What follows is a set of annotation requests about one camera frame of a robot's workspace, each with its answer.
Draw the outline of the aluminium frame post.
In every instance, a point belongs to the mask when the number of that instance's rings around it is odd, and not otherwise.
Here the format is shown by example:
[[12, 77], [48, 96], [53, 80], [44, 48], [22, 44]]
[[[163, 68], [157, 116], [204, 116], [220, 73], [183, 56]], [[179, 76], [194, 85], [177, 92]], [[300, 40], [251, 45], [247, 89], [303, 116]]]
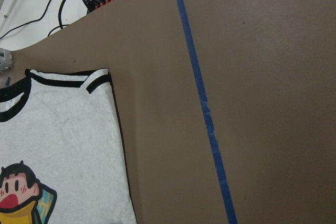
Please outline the aluminium frame post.
[[0, 72], [4, 72], [14, 66], [12, 54], [9, 50], [0, 49]]

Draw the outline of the white cartoon print t-shirt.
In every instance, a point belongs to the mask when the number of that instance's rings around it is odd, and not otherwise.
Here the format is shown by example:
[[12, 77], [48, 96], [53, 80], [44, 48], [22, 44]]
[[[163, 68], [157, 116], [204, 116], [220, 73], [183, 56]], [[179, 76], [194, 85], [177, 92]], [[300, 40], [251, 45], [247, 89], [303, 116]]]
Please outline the white cartoon print t-shirt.
[[1, 223], [136, 223], [107, 69], [1, 88]]

